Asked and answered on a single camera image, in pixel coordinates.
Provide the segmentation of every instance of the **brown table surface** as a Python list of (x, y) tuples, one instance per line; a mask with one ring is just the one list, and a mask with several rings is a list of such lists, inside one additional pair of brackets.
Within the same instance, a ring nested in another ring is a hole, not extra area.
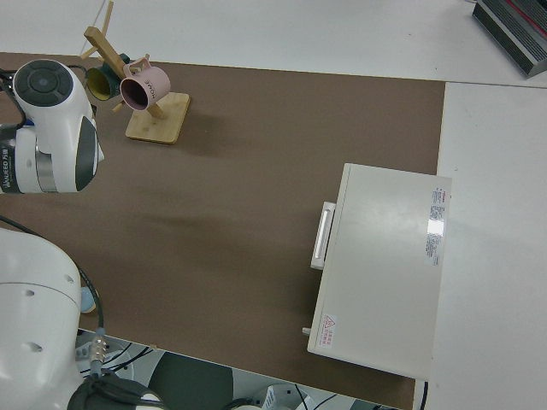
[[(0, 67), (39, 57), (0, 53)], [(91, 99), (106, 155), (92, 183), (4, 195), (2, 214), (88, 272), (112, 336), (411, 408), (413, 379), (308, 353), (302, 327), (321, 280), (309, 267), (321, 206), (345, 162), (435, 173), (444, 83), (158, 66), (192, 98), (175, 145), (126, 138), (131, 110)], [(13, 113), (3, 97), (0, 122)]]

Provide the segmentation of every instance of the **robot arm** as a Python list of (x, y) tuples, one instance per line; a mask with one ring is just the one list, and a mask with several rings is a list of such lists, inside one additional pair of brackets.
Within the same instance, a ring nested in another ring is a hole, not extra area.
[(32, 124), (0, 128), (0, 191), (83, 190), (104, 158), (84, 87), (52, 60), (31, 61), (12, 80), (10, 90)]
[[(0, 193), (83, 190), (103, 159), (84, 87), (57, 61), (31, 61), (15, 76), (6, 73), (0, 70), (2, 89), (13, 93), (31, 123), (0, 124)], [(97, 355), (90, 358), (93, 378), (79, 374), (74, 345), (81, 271), (70, 257), (30, 233), (0, 228), (0, 243), (2, 408), (166, 408), (144, 386), (102, 375), (102, 328), (94, 340)]]

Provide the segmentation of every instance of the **warning label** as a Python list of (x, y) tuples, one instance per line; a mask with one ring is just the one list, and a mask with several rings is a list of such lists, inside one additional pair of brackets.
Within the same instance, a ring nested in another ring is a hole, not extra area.
[(333, 314), (323, 314), (321, 321), (321, 331), (319, 339), (319, 347), (330, 349), (334, 342), (334, 334), (336, 332), (336, 322), (338, 318)]
[(427, 265), (437, 266), (443, 251), (444, 214), (448, 193), (442, 188), (432, 192), (429, 220), (427, 221), (426, 259)]

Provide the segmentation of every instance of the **black cable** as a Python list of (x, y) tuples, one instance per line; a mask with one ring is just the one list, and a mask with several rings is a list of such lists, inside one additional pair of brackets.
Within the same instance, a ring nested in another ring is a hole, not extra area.
[(140, 398), (135, 391), (124, 389), (118, 384), (110, 381), (109, 378), (88, 378), (86, 384), (80, 386), (84, 388), (86, 395), (100, 395), (110, 401), (132, 406), (147, 406), (167, 409), (168, 407), (161, 401), (146, 400)]
[(19, 231), (23, 231), (25, 233), (30, 233), (31, 235), (34, 235), (35, 237), (41, 237), (43, 238), (42, 235), (40, 235), (39, 233), (33, 231), (32, 229), (29, 229), (27, 228), (26, 226), (24, 225), (21, 225), (19, 222), (15, 222), (14, 220), (11, 220), (10, 218), (6, 217), (6, 216), (3, 216), (3, 215), (0, 215), (0, 220), (4, 223), (4, 224), (8, 224), (10, 226), (13, 226), (14, 228), (17, 228)]
[[(0, 215), (0, 221), (4, 222), (5, 224), (8, 224), (10, 226), (13, 226), (14, 228), (23, 231), (25, 233), (28, 233), (30, 235), (34, 235), (35, 237), (41, 237), (45, 239), (42, 235), (39, 233), (33, 231), (32, 229), (27, 228), (26, 226), (20, 224), (19, 222), (15, 222), (14, 220), (11, 220), (10, 218), (7, 218), (3, 215)], [(95, 306), (97, 307), (97, 316), (98, 316), (98, 327), (104, 328), (104, 315), (103, 315), (103, 304), (101, 303), (101, 298), (99, 297), (99, 294), (97, 293), (97, 290), (95, 289), (95, 286), (93, 286), (93, 283), (91, 279), (87, 276), (87, 274), (84, 272), (84, 270), (76, 263), (74, 262), (74, 265), (78, 268), (78, 272), (82, 280), (85, 282), (85, 286), (87, 286), (91, 292), (91, 295), (93, 296), (93, 301), (95, 302)]]
[(17, 107), (17, 110), (21, 114), (21, 121), (15, 126), (17, 130), (22, 128), (26, 124), (26, 114), (25, 111), (23, 111), (23, 108), (19, 105), (17, 100), (15, 99), (15, 95), (12, 89), (11, 85), (6, 85), (6, 83), (11, 83), (11, 80), (13, 79), (13, 76), (10, 74), (7, 77), (4, 77), (3, 73), (7, 73), (6, 71), (2, 70), (2, 79), (0, 80), (0, 88), (5, 91), (8, 98), (11, 100), (13, 104)]
[(104, 365), (108, 365), (108, 363), (113, 362), (114, 360), (116, 360), (117, 358), (119, 358), (122, 354), (124, 354), (132, 345), (133, 345), (133, 342), (130, 342), (123, 350), (120, 351), (119, 354), (117, 354), (116, 356), (114, 356), (114, 357), (113, 357), (112, 359), (110, 359), (110, 360), (106, 360), (103, 364), (104, 364)]
[(128, 361), (125, 361), (123, 363), (120, 363), (119, 365), (116, 365), (116, 366), (111, 366), (109, 367), (109, 370), (111, 370), (112, 372), (116, 373), (118, 372), (120, 369), (132, 364), (135, 360), (138, 360), (140, 359), (141, 357), (144, 357), (146, 356), (147, 354), (150, 354), (152, 353), (154, 350), (150, 349), (149, 350), (149, 347), (146, 346), (145, 348), (143, 348), (138, 354), (136, 354), (134, 357), (132, 357), (130, 360)]
[(325, 404), (327, 401), (333, 399), (334, 397), (336, 397), (337, 395), (331, 395), (329, 397), (327, 397), (324, 401), (322, 401), (321, 403), (319, 403), (317, 406), (315, 406), (314, 410), (317, 410), (320, 406), (322, 406), (323, 404)]
[[(104, 363), (103, 363), (103, 366), (104, 365), (108, 365), (108, 363), (112, 363), (114, 360), (118, 359), (120, 356), (122, 356), (131, 346), (133, 345), (133, 342), (130, 342), (123, 350), (121, 350), (121, 352), (113, 357), (111, 357), (110, 359), (106, 360)], [(85, 369), (85, 370), (82, 370), (80, 373), (85, 373), (85, 372), (90, 372), (91, 369)]]
[(230, 401), (228, 404), (226, 404), (222, 410), (234, 410), (238, 407), (242, 407), (248, 404), (251, 404), (253, 402), (252, 399), (236, 399), (234, 401)]
[(67, 67), (68, 68), (79, 68), (80, 70), (82, 70), (84, 72), (84, 75), (87, 77), (87, 68), (85, 68), (84, 66), (80, 66), (78, 64), (71, 64)]
[(302, 395), (302, 391), (298, 388), (298, 384), (294, 383), (294, 387), (297, 388), (298, 395), (300, 395), (300, 400), (302, 400), (302, 404), (304, 405), (304, 408), (308, 410), (308, 405), (306, 404), (306, 401), (304, 400), (304, 396)]
[(426, 401), (427, 401), (427, 390), (429, 389), (429, 383), (425, 382), (424, 384), (424, 394), (421, 397), (421, 404), (420, 404), (420, 410), (426, 409)]

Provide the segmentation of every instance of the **cable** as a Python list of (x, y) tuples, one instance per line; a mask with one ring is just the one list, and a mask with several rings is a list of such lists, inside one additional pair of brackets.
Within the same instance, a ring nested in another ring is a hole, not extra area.
[(425, 382), (424, 384), (424, 394), (421, 397), (421, 404), (420, 404), (420, 410), (425, 410), (426, 408), (426, 401), (427, 401), (427, 389), (429, 388), (429, 383)]
[(321, 403), (319, 403), (317, 406), (315, 406), (314, 410), (317, 410), (320, 406), (322, 406), (323, 404), (325, 404), (327, 401), (333, 399), (334, 397), (336, 397), (337, 395), (331, 395), (330, 397), (327, 397), (324, 401), (322, 401)]
[(109, 370), (111, 370), (112, 372), (116, 373), (118, 372), (120, 369), (132, 364), (135, 360), (138, 360), (140, 359), (141, 357), (145, 357), (147, 354), (150, 354), (152, 353), (154, 350), (153, 349), (150, 349), (149, 350), (149, 347), (146, 346), (145, 348), (143, 348), (138, 354), (135, 355), (135, 357), (132, 357), (130, 360), (128, 361), (125, 361), (123, 363), (120, 363), (119, 365), (116, 365), (116, 366), (111, 366), (109, 367)]
[(108, 365), (108, 363), (111, 363), (113, 362), (114, 360), (116, 360), (117, 358), (119, 358), (122, 354), (124, 354), (131, 346), (133, 345), (133, 342), (130, 342), (123, 350), (121, 350), (121, 352), (119, 354), (117, 354), (116, 356), (114, 356), (112, 359), (110, 360), (106, 360), (103, 364), (104, 365)]
[(234, 401), (230, 401), (228, 404), (226, 404), (222, 410), (234, 410), (238, 407), (245, 406), (251, 404), (253, 401), (252, 399), (236, 399)]
[[(30, 235), (34, 235), (35, 237), (41, 237), (45, 239), (42, 235), (39, 233), (33, 231), (30, 228), (27, 228), (26, 226), (20, 224), (19, 222), (15, 222), (14, 220), (11, 220), (10, 218), (7, 218), (0, 214), (0, 221), (4, 222), (5, 224), (8, 224), (10, 226), (13, 226), (14, 228), (23, 231), (25, 233), (28, 233)], [(85, 282), (85, 286), (87, 286), (91, 292), (91, 295), (93, 296), (93, 301), (95, 302), (95, 306), (97, 307), (97, 316), (98, 316), (98, 327), (104, 328), (104, 315), (103, 315), (103, 304), (101, 303), (101, 298), (99, 297), (99, 294), (97, 293), (97, 290), (95, 289), (95, 286), (93, 286), (93, 283), (91, 279), (87, 276), (87, 274), (84, 272), (84, 270), (76, 263), (74, 262), (74, 265), (78, 268), (78, 272), (82, 280)]]
[(87, 68), (85, 68), (84, 66), (80, 66), (79, 64), (70, 64), (67, 67), (68, 68), (79, 68), (80, 70), (82, 70), (84, 72), (84, 75), (87, 77)]
[(298, 384), (294, 383), (294, 387), (297, 388), (297, 392), (300, 395), (300, 400), (302, 400), (302, 404), (304, 405), (304, 408), (306, 410), (308, 410), (308, 405), (306, 404), (306, 401), (304, 400), (304, 396), (302, 395), (302, 391), (300, 391), (300, 389), (298, 388)]
[[(133, 345), (133, 342), (130, 342), (123, 350), (121, 350), (121, 352), (119, 354), (117, 354), (116, 356), (114, 357), (111, 357), (109, 360), (106, 360), (104, 363), (103, 363), (103, 366), (104, 365), (108, 365), (108, 363), (112, 363), (114, 360), (118, 359), (120, 356), (122, 356), (131, 346)], [(85, 369), (85, 370), (82, 370), (80, 372), (81, 373), (85, 373), (85, 372), (89, 372), (91, 369)]]
[(78, 387), (76, 393), (74, 393), (76, 396), (78, 396), (78, 398), (75, 402), (72, 403), (72, 406), (69, 403), (69, 408), (80, 408), (80, 406), (85, 405), (85, 402), (88, 400), (88, 398), (93, 395), (100, 395), (101, 397), (109, 401), (129, 405), (132, 408), (137, 406), (147, 406), (163, 409), (168, 408), (161, 401), (142, 399), (140, 396), (141, 392), (132, 389), (130, 384), (127, 384), (126, 386), (127, 387), (123, 387), (122, 385), (120, 385), (120, 379), (118, 379), (116, 376), (107, 375), (103, 378), (87, 378), (86, 381)]
[(11, 220), (10, 218), (6, 217), (6, 216), (3, 216), (3, 215), (0, 215), (0, 220), (4, 223), (4, 224), (8, 224), (10, 226), (13, 226), (14, 228), (17, 228), (18, 230), (20, 231), (23, 231), (25, 233), (29, 233), (31, 235), (34, 235), (35, 237), (41, 237), (41, 238), (44, 238), (42, 235), (40, 235), (39, 233), (33, 231), (32, 229), (29, 229), (27, 228), (26, 226), (24, 225), (21, 225), (19, 222), (15, 222), (14, 220)]
[(17, 110), (21, 114), (21, 121), (15, 126), (15, 129), (19, 130), (26, 124), (26, 114), (25, 114), (25, 111), (23, 111), (23, 108), (21, 108), (21, 106), (15, 99), (15, 95), (11, 86), (11, 80), (13, 79), (13, 75), (11, 75), (12, 72), (2, 70), (0, 74), (1, 74), (0, 77), (2, 78), (0, 79), (0, 88), (6, 93), (6, 95), (11, 100), (11, 102), (15, 104), (15, 106), (17, 107)]

